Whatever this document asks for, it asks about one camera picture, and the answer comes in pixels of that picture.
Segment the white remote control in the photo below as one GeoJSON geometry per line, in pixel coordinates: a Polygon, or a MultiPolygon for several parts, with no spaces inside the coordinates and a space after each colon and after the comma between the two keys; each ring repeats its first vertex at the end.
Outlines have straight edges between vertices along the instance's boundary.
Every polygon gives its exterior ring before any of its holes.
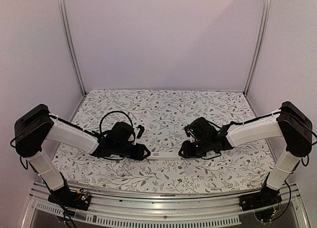
{"type": "Polygon", "coordinates": [[[147,160],[178,161],[181,160],[181,157],[178,155],[178,152],[152,152],[147,157],[147,160]]]}

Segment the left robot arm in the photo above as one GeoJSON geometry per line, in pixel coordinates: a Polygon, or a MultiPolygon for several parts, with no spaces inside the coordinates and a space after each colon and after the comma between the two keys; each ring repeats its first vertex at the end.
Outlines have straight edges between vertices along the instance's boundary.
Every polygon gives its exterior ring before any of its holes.
{"type": "Polygon", "coordinates": [[[62,205],[70,205],[74,200],[73,193],[65,188],[61,173],[42,150],[43,142],[55,141],[97,158],[116,155],[142,161],[151,154],[144,144],[137,143],[143,132],[143,126],[134,128],[132,122],[117,122],[111,130],[89,132],[50,113],[46,105],[39,104],[15,122],[15,137],[10,145],[35,169],[49,190],[54,191],[55,198],[62,205]]]}

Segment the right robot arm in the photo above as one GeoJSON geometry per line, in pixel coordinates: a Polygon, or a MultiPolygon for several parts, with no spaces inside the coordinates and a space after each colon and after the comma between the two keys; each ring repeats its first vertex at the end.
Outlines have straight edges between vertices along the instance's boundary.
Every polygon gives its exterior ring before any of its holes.
{"type": "Polygon", "coordinates": [[[222,127],[200,117],[185,126],[184,131],[189,140],[182,143],[178,152],[184,159],[203,159],[210,151],[220,156],[223,151],[249,142],[282,137],[286,149],[266,177],[265,188],[256,196],[260,206],[267,206],[275,199],[275,191],[281,188],[300,160],[308,157],[317,143],[311,120],[289,101],[269,114],[244,122],[232,121],[222,127]]]}

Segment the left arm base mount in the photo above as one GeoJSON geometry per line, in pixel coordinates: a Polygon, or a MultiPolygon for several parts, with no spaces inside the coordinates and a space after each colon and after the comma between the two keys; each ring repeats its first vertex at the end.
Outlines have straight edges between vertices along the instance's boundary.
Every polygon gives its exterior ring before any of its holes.
{"type": "Polygon", "coordinates": [[[66,179],[62,177],[63,186],[57,190],[52,190],[48,186],[50,195],[48,201],[60,205],[63,208],[73,208],[87,211],[91,203],[91,193],[83,188],[71,191],[66,179]]]}

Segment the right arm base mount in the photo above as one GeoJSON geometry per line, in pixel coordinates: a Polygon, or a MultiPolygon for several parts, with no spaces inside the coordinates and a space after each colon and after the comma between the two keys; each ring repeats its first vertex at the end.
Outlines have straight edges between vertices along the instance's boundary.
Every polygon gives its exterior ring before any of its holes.
{"type": "Polygon", "coordinates": [[[259,209],[255,212],[256,219],[261,223],[273,221],[280,210],[282,198],[279,190],[273,190],[264,185],[260,191],[239,197],[242,211],[259,209]]]}

